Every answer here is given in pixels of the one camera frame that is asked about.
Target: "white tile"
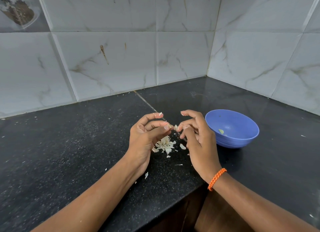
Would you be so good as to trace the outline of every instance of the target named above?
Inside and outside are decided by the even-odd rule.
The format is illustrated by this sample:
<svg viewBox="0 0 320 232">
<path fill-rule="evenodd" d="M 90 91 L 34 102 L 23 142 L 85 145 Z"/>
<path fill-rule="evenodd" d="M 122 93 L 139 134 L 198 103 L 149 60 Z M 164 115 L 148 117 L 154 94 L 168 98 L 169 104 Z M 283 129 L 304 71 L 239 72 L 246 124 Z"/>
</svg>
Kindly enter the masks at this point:
<svg viewBox="0 0 320 232">
<path fill-rule="evenodd" d="M 320 34 L 303 34 L 272 98 L 320 115 Z"/>
<path fill-rule="evenodd" d="M 41 0 L 52 31 L 154 31 L 156 0 Z"/>
<path fill-rule="evenodd" d="M 156 85 L 155 32 L 57 32 L 54 37 L 78 101 Z"/>
<path fill-rule="evenodd" d="M 216 32 L 208 76 L 270 97 L 299 33 Z"/>
<path fill-rule="evenodd" d="M 221 0 L 216 30 L 302 32 L 314 0 Z"/>
<path fill-rule="evenodd" d="M 306 33 L 320 33 L 320 3 L 314 10 L 305 30 Z"/>
<path fill-rule="evenodd" d="M 157 81 L 205 76 L 214 32 L 157 32 Z"/>
<path fill-rule="evenodd" d="M 0 0 L 0 32 L 49 32 L 39 0 Z"/>
<path fill-rule="evenodd" d="M 0 34 L 0 116 L 73 102 L 51 33 Z"/>
<path fill-rule="evenodd" d="M 214 31 L 220 0 L 156 0 L 158 31 Z"/>
</svg>

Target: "tiled wall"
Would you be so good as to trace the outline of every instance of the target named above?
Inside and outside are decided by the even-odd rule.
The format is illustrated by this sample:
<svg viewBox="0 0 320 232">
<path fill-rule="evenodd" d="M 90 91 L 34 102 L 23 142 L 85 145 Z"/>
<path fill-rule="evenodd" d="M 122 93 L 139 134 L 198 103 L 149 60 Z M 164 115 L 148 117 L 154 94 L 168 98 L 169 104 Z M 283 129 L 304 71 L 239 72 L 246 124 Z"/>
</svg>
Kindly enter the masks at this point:
<svg viewBox="0 0 320 232">
<path fill-rule="evenodd" d="M 221 0 L 208 76 L 320 115 L 319 0 Z"/>
<path fill-rule="evenodd" d="M 0 118 L 205 76 L 221 0 L 21 1 L 32 24 L 0 3 Z"/>
</svg>

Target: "plastic bowl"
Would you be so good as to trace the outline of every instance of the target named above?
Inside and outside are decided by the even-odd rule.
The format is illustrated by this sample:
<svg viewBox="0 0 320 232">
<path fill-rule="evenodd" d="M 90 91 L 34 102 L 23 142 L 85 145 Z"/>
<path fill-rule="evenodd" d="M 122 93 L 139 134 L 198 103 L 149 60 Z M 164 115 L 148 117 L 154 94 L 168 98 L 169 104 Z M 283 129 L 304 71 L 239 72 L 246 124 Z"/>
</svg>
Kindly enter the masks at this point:
<svg viewBox="0 0 320 232">
<path fill-rule="evenodd" d="M 226 148 L 242 148 L 259 135 L 258 125 L 238 112 L 213 110 L 206 114 L 205 120 L 216 133 L 217 144 Z"/>
</svg>

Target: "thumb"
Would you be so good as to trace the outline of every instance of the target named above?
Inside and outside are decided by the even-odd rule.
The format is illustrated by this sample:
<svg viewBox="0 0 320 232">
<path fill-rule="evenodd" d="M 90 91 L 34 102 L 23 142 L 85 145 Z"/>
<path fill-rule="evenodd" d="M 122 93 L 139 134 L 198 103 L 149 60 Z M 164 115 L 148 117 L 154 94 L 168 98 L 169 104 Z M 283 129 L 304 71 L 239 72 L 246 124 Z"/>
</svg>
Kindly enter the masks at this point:
<svg viewBox="0 0 320 232">
<path fill-rule="evenodd" d="M 189 150 L 200 147 L 195 131 L 190 125 L 185 125 L 183 132 L 186 135 Z"/>
<path fill-rule="evenodd" d="M 162 127 L 158 127 L 155 129 L 152 129 L 151 131 L 148 132 L 148 137 L 150 140 L 153 140 L 154 138 L 158 136 L 162 136 L 163 134 L 167 133 L 170 130 L 169 125 L 165 125 Z"/>
</svg>

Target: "wristband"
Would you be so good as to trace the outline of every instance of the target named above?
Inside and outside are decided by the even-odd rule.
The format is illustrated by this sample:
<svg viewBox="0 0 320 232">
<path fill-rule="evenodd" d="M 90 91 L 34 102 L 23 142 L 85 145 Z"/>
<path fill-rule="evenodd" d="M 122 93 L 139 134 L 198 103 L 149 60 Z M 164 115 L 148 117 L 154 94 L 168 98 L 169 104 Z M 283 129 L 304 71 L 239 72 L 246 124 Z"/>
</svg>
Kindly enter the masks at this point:
<svg viewBox="0 0 320 232">
<path fill-rule="evenodd" d="M 213 191 L 212 187 L 214 185 L 214 183 L 218 180 L 218 178 L 224 173 L 226 172 L 227 170 L 225 168 L 222 168 L 221 170 L 218 171 L 218 173 L 212 178 L 211 182 L 209 183 L 209 186 L 208 186 L 208 190 L 209 191 Z"/>
</svg>

